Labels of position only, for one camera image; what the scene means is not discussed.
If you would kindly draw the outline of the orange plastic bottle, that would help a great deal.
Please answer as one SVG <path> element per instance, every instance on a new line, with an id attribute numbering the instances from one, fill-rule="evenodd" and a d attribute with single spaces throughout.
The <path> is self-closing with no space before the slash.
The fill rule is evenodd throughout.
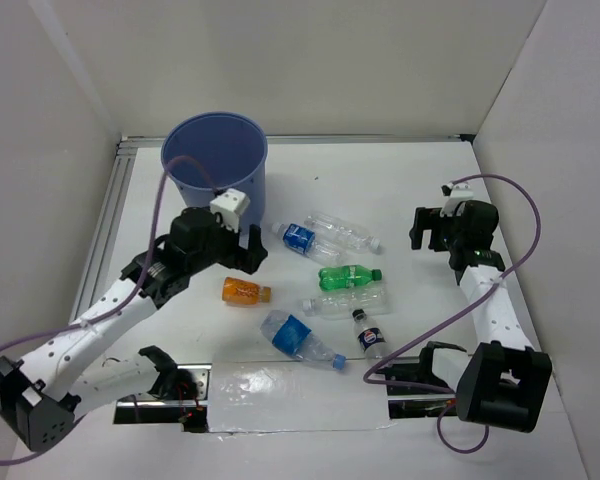
<path id="1" fill-rule="evenodd" d="M 222 288 L 222 300 L 233 305 L 252 306 L 270 303 L 272 290 L 253 282 L 226 277 Z"/>

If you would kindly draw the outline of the crushed bottle blue label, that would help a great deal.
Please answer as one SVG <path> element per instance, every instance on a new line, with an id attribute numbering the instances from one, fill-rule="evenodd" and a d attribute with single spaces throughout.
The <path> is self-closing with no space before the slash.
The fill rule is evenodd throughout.
<path id="1" fill-rule="evenodd" d="M 308 365 L 343 371 L 346 357 L 327 346 L 306 324 L 286 311 L 272 310 L 260 326 L 262 335 L 282 354 Z"/>

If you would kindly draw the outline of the green plastic bottle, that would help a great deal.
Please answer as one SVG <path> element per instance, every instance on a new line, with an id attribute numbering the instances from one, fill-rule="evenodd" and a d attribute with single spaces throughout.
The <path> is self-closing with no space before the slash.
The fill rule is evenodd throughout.
<path id="1" fill-rule="evenodd" d="M 383 279 L 380 269 L 368 269 L 361 265 L 323 268 L 318 273 L 322 291 L 335 291 L 363 287 Z"/>

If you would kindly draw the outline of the clear ribbed plastic bottle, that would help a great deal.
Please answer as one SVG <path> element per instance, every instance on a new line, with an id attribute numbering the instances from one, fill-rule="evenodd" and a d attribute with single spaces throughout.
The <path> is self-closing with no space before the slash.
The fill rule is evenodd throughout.
<path id="1" fill-rule="evenodd" d="M 389 295 L 383 286 L 328 292 L 300 304 L 306 316 L 328 320 L 349 318 L 358 309 L 370 314 L 386 314 L 390 310 Z"/>

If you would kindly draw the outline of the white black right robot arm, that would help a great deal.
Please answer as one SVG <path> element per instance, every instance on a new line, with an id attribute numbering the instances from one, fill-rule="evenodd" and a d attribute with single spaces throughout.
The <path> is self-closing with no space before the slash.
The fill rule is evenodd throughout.
<path id="1" fill-rule="evenodd" d="M 498 221 L 497 208 L 477 200 L 416 209 L 411 247 L 421 249 L 428 234 L 431 250 L 448 253 L 456 282 L 475 307 L 478 340 L 472 355 L 430 343 L 431 358 L 418 365 L 416 379 L 428 392 L 447 384 L 463 421 L 529 433 L 541 412 L 552 363 L 534 349 L 517 319 L 502 277 L 505 264 L 491 248 Z"/>

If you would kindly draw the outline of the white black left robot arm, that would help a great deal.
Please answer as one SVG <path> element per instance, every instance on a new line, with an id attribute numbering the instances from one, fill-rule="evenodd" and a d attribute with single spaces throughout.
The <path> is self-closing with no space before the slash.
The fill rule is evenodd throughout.
<path id="1" fill-rule="evenodd" d="M 18 360 L 0 356 L 0 417 L 33 453 L 50 450 L 78 421 L 102 405 L 130 395 L 173 399 L 196 384 L 163 350 L 151 345 L 98 370 L 92 364 L 127 331 L 188 288 L 192 276 L 219 264 L 255 273 L 268 252 L 261 229 L 248 243 L 226 217 L 209 208 L 187 208 L 168 233 L 152 236 L 110 289 L 65 329 Z"/>

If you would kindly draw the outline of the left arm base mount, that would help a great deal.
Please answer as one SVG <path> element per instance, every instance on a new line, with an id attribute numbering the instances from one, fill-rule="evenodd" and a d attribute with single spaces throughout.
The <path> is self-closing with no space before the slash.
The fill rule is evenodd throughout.
<path id="1" fill-rule="evenodd" d="M 124 397 L 115 404 L 114 425 L 168 425 L 188 433 L 208 432 L 211 364 L 180 364 L 176 383 L 165 395 Z"/>

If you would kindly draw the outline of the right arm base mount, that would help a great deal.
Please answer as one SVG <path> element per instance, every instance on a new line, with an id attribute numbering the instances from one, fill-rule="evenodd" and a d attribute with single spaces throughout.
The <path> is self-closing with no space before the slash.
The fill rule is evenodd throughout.
<path id="1" fill-rule="evenodd" d="M 459 381 L 471 360 L 462 347 L 429 342 L 417 357 L 398 358 L 378 371 L 389 396 L 391 418 L 456 416 Z"/>

